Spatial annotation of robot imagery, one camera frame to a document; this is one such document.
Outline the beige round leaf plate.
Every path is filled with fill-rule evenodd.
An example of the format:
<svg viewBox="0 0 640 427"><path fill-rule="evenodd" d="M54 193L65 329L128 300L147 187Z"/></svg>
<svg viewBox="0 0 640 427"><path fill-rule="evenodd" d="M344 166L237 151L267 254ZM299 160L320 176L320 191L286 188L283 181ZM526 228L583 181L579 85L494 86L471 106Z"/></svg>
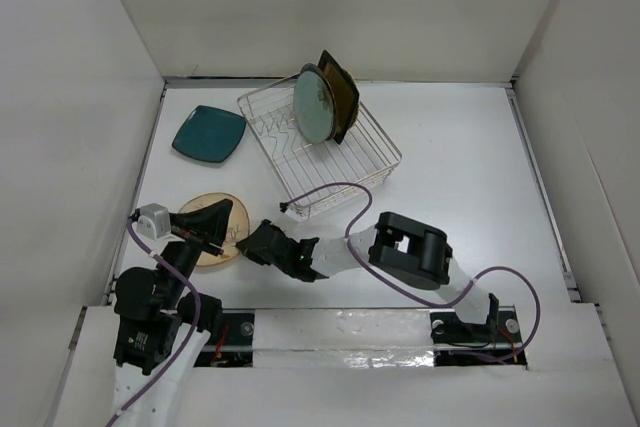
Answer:
<svg viewBox="0 0 640 427"><path fill-rule="evenodd" d="M233 203L230 213L228 229L225 241L222 245L223 253L220 256L203 252L196 264L198 268L214 268L233 259L239 254L236 243L249 235L250 220L245 205L235 196L228 193L207 193L195 197L184 204L179 212L190 213L201 208L213 205L221 200L231 200Z"/></svg>

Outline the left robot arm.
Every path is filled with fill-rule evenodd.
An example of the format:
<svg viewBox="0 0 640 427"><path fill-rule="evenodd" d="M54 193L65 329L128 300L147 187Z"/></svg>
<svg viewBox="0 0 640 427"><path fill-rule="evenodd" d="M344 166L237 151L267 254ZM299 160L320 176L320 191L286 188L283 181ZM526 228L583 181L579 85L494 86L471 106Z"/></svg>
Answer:
<svg viewBox="0 0 640 427"><path fill-rule="evenodd" d="M174 425L202 348L225 338L221 301L199 293L190 276L202 253L222 254L232 208L230 199L188 213L152 203L128 217L130 239L156 265L128 268L115 282L119 325L108 425Z"/></svg>

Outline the round woven bamboo plate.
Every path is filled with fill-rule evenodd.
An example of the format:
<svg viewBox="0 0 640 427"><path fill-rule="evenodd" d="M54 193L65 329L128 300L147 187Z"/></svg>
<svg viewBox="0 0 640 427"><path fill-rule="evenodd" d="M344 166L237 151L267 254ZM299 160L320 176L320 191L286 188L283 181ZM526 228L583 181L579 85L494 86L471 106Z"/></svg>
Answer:
<svg viewBox="0 0 640 427"><path fill-rule="evenodd" d="M351 118L350 118L349 123L348 123L348 129L351 129L351 128L354 126L354 124L356 123L357 118L358 118L358 114L359 114L359 108L360 108L360 91L359 91L359 89L358 89L358 87L357 87L357 83L356 83L356 81L355 81L355 78L354 78L354 77L353 77L349 72L347 72L347 73L349 74L349 76L350 76L350 80L351 80L351 81L352 81L352 83L353 83L354 92L355 92L354 106L353 106L353 108L352 108Z"/></svg>

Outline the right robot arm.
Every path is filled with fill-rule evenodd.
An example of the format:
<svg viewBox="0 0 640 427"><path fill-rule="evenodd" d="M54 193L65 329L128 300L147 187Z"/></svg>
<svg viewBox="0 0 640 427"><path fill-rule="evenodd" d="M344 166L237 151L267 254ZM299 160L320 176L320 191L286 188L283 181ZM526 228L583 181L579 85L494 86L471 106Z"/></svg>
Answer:
<svg viewBox="0 0 640 427"><path fill-rule="evenodd" d="M498 332L498 299L476 286L454 258L444 231L408 217L382 213L375 225L344 238L295 240L269 220L236 247L259 265L315 282L347 270L374 267L396 291L403 286L435 293L433 308L451 308L451 320L436 323L434 338L456 345L493 343Z"/></svg>

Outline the teal square plate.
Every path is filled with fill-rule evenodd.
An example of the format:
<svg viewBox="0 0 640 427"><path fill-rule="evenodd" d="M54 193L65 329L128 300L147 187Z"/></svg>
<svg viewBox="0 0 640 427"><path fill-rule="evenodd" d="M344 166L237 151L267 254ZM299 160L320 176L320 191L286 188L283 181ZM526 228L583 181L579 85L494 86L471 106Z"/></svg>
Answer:
<svg viewBox="0 0 640 427"><path fill-rule="evenodd" d="M178 129L171 146L189 159L219 164L236 150L245 129L243 116L198 105Z"/></svg>

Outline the black and amber square plate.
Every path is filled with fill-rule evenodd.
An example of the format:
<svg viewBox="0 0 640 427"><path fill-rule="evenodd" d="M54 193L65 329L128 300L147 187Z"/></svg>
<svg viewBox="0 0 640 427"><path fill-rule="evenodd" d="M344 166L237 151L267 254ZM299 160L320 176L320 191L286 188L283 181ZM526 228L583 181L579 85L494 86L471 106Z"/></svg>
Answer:
<svg viewBox="0 0 640 427"><path fill-rule="evenodd" d="M350 76L327 51L324 50L318 62L318 68L323 72L334 98L336 109L334 142L340 145L346 137L348 123L354 106L355 92Z"/></svg>

